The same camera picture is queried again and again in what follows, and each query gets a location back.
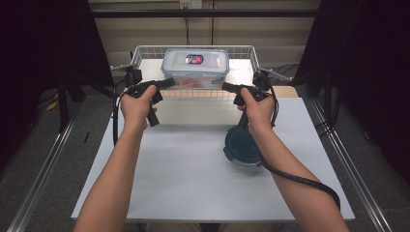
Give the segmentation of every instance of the hand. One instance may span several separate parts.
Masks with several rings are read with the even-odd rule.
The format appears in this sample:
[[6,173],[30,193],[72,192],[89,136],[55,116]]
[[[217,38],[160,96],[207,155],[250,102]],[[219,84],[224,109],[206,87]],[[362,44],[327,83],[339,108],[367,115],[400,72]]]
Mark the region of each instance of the hand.
[[137,99],[129,95],[125,95],[121,99],[121,110],[125,120],[124,129],[144,131],[147,128],[146,118],[151,105],[151,98],[156,92],[157,87],[151,85]]
[[241,90],[241,95],[245,100],[245,106],[238,106],[238,108],[247,111],[250,134],[255,136],[265,129],[271,131],[271,118],[275,107],[274,98],[270,96],[262,101],[256,101],[247,88]]

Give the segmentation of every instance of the container lid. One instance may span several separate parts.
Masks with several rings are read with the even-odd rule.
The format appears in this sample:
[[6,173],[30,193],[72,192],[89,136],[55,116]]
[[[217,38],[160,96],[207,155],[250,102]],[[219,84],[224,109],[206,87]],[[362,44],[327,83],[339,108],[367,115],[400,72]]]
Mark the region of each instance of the container lid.
[[219,49],[169,48],[164,55],[163,73],[229,73],[227,52]]
[[223,148],[226,157],[244,164],[260,166],[261,153],[248,129],[242,130],[235,126],[228,130]]

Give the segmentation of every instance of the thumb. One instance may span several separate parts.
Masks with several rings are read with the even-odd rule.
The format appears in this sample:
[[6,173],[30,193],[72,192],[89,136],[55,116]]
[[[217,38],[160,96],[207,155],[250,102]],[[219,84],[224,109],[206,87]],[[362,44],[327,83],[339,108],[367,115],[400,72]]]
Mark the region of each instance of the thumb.
[[155,85],[150,85],[141,96],[142,99],[150,101],[151,98],[157,93],[157,87]]
[[242,88],[241,96],[245,100],[245,105],[247,108],[252,107],[253,105],[257,104],[256,100],[253,98],[253,95],[247,88]]

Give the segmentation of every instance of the wall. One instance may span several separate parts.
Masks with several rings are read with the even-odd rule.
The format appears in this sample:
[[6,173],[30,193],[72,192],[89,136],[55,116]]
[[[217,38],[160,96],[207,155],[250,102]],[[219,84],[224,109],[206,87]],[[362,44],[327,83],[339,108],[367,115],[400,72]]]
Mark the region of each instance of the wall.
[[[179,9],[179,1],[106,1],[109,0],[90,0],[91,8]],[[319,0],[202,2],[203,9],[219,10],[315,10],[320,3]],[[138,45],[186,44],[184,18],[97,18],[96,22],[107,53],[132,51]],[[312,23],[313,18],[189,18],[190,44],[253,45],[261,51],[258,57],[262,63],[299,63]]]

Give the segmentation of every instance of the black strap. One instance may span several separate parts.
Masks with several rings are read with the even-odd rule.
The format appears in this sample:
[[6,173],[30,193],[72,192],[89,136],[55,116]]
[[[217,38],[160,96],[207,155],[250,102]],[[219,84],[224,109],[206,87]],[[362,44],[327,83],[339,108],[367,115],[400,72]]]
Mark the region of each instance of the black strap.
[[265,161],[263,156],[260,156],[260,160],[262,162],[262,165],[266,169],[268,169],[270,172],[272,172],[272,173],[274,173],[274,174],[276,174],[280,177],[283,177],[285,179],[288,179],[288,180],[291,180],[291,181],[294,181],[294,182],[298,182],[298,183],[301,183],[301,184],[304,184],[304,185],[307,185],[307,186],[310,186],[310,187],[320,189],[320,190],[325,191],[326,193],[330,194],[334,198],[334,200],[337,204],[337,207],[340,210],[340,199],[338,198],[337,193],[332,188],[330,188],[330,187],[328,187],[328,186],[326,186],[326,185],[324,185],[320,182],[316,182],[316,181],[313,181],[313,180],[310,180],[310,179],[306,179],[306,178],[303,178],[303,177],[295,176],[295,175],[292,175],[292,174],[277,170],[274,167],[270,166],[268,164],[268,162]]

